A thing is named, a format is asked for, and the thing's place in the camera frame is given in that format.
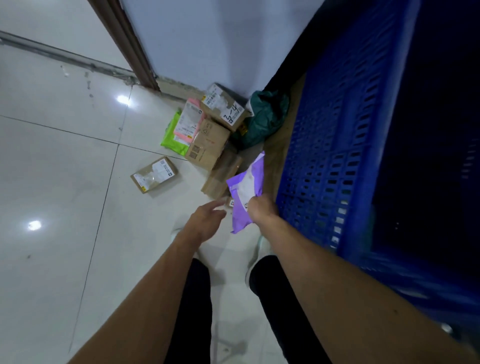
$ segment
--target person's left hand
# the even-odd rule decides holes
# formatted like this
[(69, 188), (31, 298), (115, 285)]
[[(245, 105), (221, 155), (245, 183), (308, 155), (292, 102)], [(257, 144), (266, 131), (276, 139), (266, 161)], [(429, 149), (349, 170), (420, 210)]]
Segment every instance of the person's left hand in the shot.
[(199, 206), (188, 219), (182, 232), (187, 234), (198, 246), (206, 242), (216, 233), (220, 222), (227, 215), (225, 210), (214, 210), (223, 204), (225, 204), (224, 199)]

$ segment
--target person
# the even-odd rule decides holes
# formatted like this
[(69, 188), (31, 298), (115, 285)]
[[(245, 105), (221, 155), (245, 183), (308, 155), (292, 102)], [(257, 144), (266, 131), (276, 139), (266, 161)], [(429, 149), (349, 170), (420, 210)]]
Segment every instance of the person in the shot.
[[(193, 257), (223, 203), (196, 209), (71, 364), (210, 363), (210, 278)], [(410, 303), (303, 237), (268, 196), (253, 197), (248, 213), (264, 238), (247, 284), (289, 363), (477, 363)]]

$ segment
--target pink package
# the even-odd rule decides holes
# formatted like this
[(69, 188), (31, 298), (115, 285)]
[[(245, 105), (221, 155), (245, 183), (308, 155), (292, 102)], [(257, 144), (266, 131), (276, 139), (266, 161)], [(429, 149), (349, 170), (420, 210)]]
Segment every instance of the pink package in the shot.
[(228, 189), (233, 197), (232, 233), (243, 230), (253, 221), (248, 215), (248, 201), (254, 196), (261, 196), (264, 186), (264, 156), (259, 154), (248, 169), (227, 180)]
[(185, 103), (173, 133), (181, 140), (190, 144), (204, 119), (204, 112), (200, 109), (200, 100), (190, 98)]

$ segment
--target brown door frame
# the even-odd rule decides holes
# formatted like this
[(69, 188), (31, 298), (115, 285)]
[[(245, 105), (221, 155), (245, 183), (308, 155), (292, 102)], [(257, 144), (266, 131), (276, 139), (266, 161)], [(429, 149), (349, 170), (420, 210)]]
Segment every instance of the brown door frame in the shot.
[(154, 72), (119, 0), (88, 0), (144, 87), (159, 91)]

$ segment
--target person's right arm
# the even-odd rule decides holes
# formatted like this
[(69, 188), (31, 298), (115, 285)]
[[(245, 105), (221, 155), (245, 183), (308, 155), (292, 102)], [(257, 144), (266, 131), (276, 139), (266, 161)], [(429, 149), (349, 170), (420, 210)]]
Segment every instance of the person's right arm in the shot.
[(333, 363), (478, 363), (408, 301), (303, 237), (266, 195), (248, 212)]

